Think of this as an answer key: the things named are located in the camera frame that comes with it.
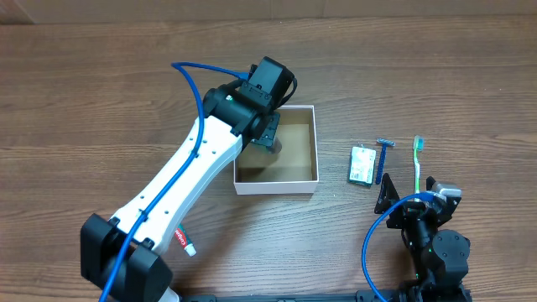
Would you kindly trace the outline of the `green white toothbrush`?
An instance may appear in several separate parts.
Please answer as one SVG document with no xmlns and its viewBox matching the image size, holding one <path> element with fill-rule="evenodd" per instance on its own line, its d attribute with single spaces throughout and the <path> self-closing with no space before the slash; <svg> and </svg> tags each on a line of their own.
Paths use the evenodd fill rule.
<svg viewBox="0 0 537 302">
<path fill-rule="evenodd" d="M 415 194 L 420 192 L 420 162 L 419 162 L 419 152 L 423 150 L 425 145 L 425 140 L 416 135 L 414 137 L 413 143 L 413 162 L 414 162 L 414 192 Z"/>
</svg>

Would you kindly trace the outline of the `green white soap packet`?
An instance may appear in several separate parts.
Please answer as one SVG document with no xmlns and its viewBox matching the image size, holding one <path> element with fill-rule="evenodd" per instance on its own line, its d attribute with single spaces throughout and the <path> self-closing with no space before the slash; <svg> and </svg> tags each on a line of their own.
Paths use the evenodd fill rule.
<svg viewBox="0 0 537 302">
<path fill-rule="evenodd" d="M 377 152 L 370 148 L 353 147 L 350 155 L 348 181 L 371 186 Z"/>
</svg>

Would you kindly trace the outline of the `blue disposable razor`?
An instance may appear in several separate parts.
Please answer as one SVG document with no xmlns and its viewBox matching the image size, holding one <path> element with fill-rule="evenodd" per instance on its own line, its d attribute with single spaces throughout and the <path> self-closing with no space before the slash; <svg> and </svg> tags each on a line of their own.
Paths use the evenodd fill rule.
<svg viewBox="0 0 537 302">
<path fill-rule="evenodd" d="M 387 149 L 388 149 L 388 147 L 390 147 L 390 148 L 395 147 L 396 142 L 391 141 L 391 140 L 387 140 L 385 138 L 378 138 L 377 139 L 377 144 L 381 145 L 382 149 L 381 149 L 381 154 L 380 154 L 379 161 L 378 161 L 378 170 L 377 170 L 377 175 L 376 175 L 376 178 L 375 178 L 375 184 L 380 185 L 381 181 L 382 181 L 382 178 L 383 178 L 383 168 L 384 168 L 384 165 L 385 165 Z"/>
</svg>

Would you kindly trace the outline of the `clear pump sanitizer bottle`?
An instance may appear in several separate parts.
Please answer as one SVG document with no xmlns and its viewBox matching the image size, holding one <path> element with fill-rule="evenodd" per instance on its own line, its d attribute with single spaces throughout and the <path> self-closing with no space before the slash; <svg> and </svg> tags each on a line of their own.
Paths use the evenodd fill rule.
<svg viewBox="0 0 537 302">
<path fill-rule="evenodd" d="M 279 154 L 281 149 L 282 143 L 278 139 L 275 139 L 270 147 L 266 147 L 266 150 L 269 154 Z"/>
</svg>

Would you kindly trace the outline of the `red green toothpaste tube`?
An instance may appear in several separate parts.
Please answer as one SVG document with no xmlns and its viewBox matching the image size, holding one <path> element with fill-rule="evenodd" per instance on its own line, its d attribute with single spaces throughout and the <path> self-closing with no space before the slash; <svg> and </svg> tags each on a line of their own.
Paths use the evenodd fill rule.
<svg viewBox="0 0 537 302">
<path fill-rule="evenodd" d="M 190 256 L 194 257 L 196 255 L 196 248 L 192 241 L 187 236 L 187 233 L 185 232 L 185 229 L 182 225 L 179 225 L 175 230 L 175 238 L 179 242 L 179 244 L 182 246 L 184 251 Z"/>
</svg>

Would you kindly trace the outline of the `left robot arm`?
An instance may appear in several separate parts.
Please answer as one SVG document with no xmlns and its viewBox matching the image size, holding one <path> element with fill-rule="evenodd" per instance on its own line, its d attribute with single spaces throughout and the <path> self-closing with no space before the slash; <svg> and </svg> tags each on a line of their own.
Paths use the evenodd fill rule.
<svg viewBox="0 0 537 302">
<path fill-rule="evenodd" d="M 176 229 L 211 181 L 250 144 L 267 148 L 278 108 L 295 93 L 297 80 L 269 57 L 248 72 L 228 71 L 234 81 L 201 95 L 190 62 L 172 67 L 188 82 L 198 116 L 164 167 L 110 218 L 97 214 L 81 227 L 81 276 L 106 301 L 178 301 L 173 274 L 162 259 Z"/>
</svg>

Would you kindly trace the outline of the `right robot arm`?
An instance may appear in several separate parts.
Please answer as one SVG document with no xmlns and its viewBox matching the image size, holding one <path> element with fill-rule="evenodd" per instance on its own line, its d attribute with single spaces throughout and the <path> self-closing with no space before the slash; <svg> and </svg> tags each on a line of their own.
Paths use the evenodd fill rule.
<svg viewBox="0 0 537 302">
<path fill-rule="evenodd" d="M 471 243 L 459 232 L 440 229 L 452 218 L 462 190 L 431 176 L 426 180 L 426 190 L 434 195 L 433 200 L 407 201 L 386 221 L 388 228 L 401 231 L 416 277 L 381 294 L 389 301 L 470 301 L 462 280 L 469 269 Z"/>
</svg>

